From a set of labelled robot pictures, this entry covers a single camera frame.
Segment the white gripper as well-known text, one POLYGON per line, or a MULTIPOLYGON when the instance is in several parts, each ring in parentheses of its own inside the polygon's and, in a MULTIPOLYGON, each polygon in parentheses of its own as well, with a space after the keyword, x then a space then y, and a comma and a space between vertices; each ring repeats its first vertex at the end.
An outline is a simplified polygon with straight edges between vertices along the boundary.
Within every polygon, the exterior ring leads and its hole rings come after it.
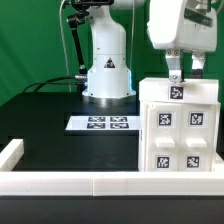
POLYGON ((182 51, 192 53, 191 77, 203 78, 206 61, 204 52, 217 46, 217 14, 214 9, 203 13, 199 0, 151 0, 147 34, 155 49, 166 50, 169 80, 184 81, 182 51))

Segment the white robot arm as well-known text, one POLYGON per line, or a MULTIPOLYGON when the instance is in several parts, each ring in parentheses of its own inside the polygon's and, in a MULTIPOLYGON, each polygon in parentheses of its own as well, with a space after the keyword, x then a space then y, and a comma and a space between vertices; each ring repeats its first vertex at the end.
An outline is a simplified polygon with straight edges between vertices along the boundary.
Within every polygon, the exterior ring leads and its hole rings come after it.
MULTIPOLYGON (((111 8, 131 9, 145 3, 149 4, 147 35, 154 48, 166 52, 169 80, 183 81, 184 52, 192 54, 192 68, 201 71, 205 54, 217 46, 217 12, 208 0, 114 0, 111 8)), ((82 95, 97 101, 134 97, 131 71, 126 66, 126 31, 112 19, 109 6, 92 6, 88 12, 93 64, 82 95)))

